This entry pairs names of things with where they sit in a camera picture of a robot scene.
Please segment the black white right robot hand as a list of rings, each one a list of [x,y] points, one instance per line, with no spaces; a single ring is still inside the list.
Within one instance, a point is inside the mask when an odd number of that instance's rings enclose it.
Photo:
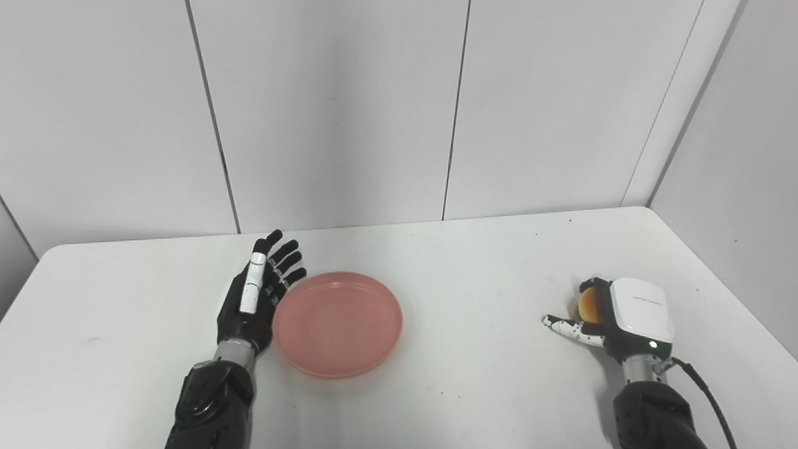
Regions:
[[[643,279],[587,279],[579,285],[576,318],[547,314],[542,324],[558,335],[606,350],[619,364],[633,356],[667,360],[675,341],[666,293]]]

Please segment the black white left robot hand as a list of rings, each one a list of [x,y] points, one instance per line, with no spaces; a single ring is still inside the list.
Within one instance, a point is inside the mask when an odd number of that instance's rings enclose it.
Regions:
[[[268,349],[277,305],[291,287],[307,278],[302,259],[299,242],[283,241],[279,228],[257,239],[247,264],[232,279],[218,313],[218,343],[245,343],[256,356]]]

